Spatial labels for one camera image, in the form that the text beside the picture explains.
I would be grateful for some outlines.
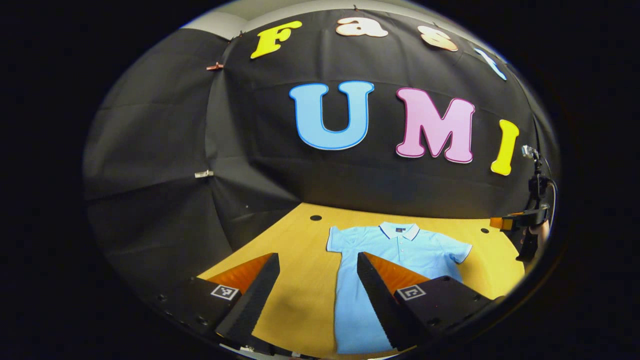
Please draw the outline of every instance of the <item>table surface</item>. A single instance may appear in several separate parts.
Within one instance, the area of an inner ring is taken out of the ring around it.
[[[322,219],[313,221],[312,215]],[[419,218],[329,208],[302,203],[231,256],[198,277],[222,271],[270,252],[277,252],[280,275],[264,305],[253,335],[287,350],[338,360],[370,359],[397,354],[336,354],[333,336],[335,285],[342,254],[326,251],[329,228],[378,226],[382,222],[417,224],[473,245],[458,265],[463,282],[495,299],[506,295],[524,276],[517,250],[489,219]]]

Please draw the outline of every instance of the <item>pink letter m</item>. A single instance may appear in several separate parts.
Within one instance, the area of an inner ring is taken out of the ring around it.
[[[404,141],[396,147],[398,155],[405,158],[419,158],[424,155],[426,150],[420,142],[420,134],[424,132],[432,157],[437,158],[440,155],[451,136],[451,146],[444,152],[444,157],[454,163],[463,164],[473,160],[471,118],[476,108],[472,103],[463,99],[453,99],[444,117],[440,118],[438,110],[425,91],[401,88],[396,95],[404,101],[406,108]]]

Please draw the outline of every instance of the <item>blue letter u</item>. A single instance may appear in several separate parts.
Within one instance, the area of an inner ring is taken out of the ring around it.
[[[345,81],[338,90],[347,94],[349,125],[342,131],[327,130],[322,118],[322,96],[329,91],[325,84],[296,86],[289,96],[296,102],[296,125],[302,141],[322,150],[343,150],[364,139],[369,127],[367,94],[373,84],[366,81]]]

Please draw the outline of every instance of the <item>shirt sleeve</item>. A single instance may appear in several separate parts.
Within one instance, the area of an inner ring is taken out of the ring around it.
[[[467,258],[472,248],[471,244],[460,242],[446,235],[439,234],[436,238],[445,254],[457,264]]]
[[[345,230],[338,230],[331,226],[329,229],[329,240],[326,242],[327,251],[342,252],[343,249],[353,247],[358,240],[360,231],[357,227],[350,227]]]

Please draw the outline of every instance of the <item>polo shirt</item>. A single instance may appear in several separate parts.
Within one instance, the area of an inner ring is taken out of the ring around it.
[[[358,272],[358,253],[366,251],[429,279],[448,275],[459,282],[456,264],[471,244],[420,229],[416,224],[383,222],[379,226],[329,230],[327,251],[341,252],[335,297],[334,333],[338,354],[366,354],[392,350]]]

